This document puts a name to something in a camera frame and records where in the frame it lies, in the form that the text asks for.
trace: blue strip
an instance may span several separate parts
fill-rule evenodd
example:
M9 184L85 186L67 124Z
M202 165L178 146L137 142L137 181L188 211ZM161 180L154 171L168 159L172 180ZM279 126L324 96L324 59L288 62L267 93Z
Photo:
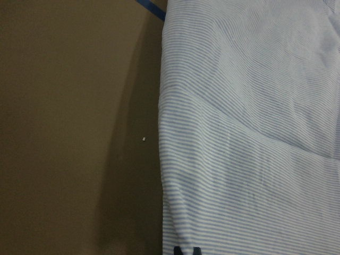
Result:
M165 12L161 8L159 8L156 4L154 4L150 0L136 0L136 1L137 3L143 5L151 13L159 17L161 20L165 21Z

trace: cloth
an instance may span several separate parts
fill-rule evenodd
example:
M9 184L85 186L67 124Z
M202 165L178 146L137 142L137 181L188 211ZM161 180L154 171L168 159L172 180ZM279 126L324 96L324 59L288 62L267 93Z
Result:
M339 11L168 0L163 254L340 254Z

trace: brown surface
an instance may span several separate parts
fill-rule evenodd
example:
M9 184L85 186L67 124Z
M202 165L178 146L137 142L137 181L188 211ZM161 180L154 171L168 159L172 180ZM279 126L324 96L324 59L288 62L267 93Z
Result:
M162 27L134 0L0 2L1 255L161 254Z

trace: blue and white striped cloth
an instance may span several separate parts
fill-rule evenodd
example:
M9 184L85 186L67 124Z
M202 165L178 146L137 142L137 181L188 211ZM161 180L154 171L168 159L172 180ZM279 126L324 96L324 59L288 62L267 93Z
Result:
M163 254L340 254L340 1L168 0Z

